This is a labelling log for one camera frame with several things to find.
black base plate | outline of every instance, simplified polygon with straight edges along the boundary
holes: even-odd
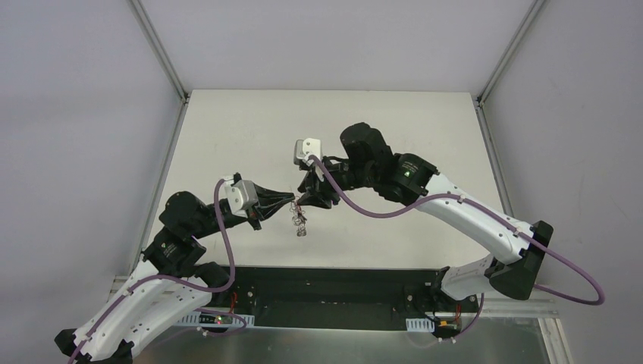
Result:
[[[255,326],[406,330],[424,312],[476,312],[478,302],[431,297],[426,282],[437,270],[238,267],[235,313]],[[224,301],[230,304],[230,298]]]

small object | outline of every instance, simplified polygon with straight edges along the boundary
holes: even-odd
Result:
[[[297,236],[306,236],[306,221],[308,219],[304,216],[306,213],[302,210],[301,206],[297,203],[299,197],[290,203],[290,211],[293,213],[293,225],[297,226]]]

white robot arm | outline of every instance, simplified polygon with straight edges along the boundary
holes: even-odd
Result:
[[[443,268],[431,283],[432,289],[441,290],[453,300],[491,290],[517,300],[529,298],[544,253],[519,235],[524,233],[546,246],[553,233],[549,224],[540,221],[532,225],[495,211],[417,155],[393,154],[379,130],[367,124],[348,127],[340,140],[348,158],[323,156],[319,140],[297,141],[294,162],[307,171],[299,187],[303,195],[297,203],[330,209],[340,201],[335,187],[342,191],[370,187],[389,201],[415,207],[447,222],[489,251],[477,262]],[[368,216],[392,217],[351,206]]]
[[[221,185],[227,198],[215,204],[206,205],[188,192],[175,193],[167,201],[159,216],[163,229],[143,251],[142,261],[125,284],[88,322],[55,338],[70,362],[132,363],[155,337],[185,315],[226,298],[233,272],[229,277],[214,262],[196,265],[205,252],[197,238],[221,231],[217,213],[226,228],[248,222],[259,230],[260,221],[292,202],[294,195],[267,190],[239,174],[221,180],[216,191]],[[174,293],[163,297],[171,288]]]

metal sheet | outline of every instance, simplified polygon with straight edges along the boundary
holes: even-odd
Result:
[[[549,363],[536,318],[481,318],[455,344],[434,344],[426,333],[253,328],[238,335],[204,338],[171,328],[135,364],[261,363]]]

white wall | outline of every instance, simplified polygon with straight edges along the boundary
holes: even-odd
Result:
[[[532,0],[146,0],[186,88],[465,91]]]
[[[643,362],[643,2],[550,2],[487,104],[516,214],[591,272],[601,307],[560,303],[576,362]],[[593,297],[551,259],[552,286]]]
[[[126,272],[178,100],[126,2],[0,4],[0,356],[54,345]]]

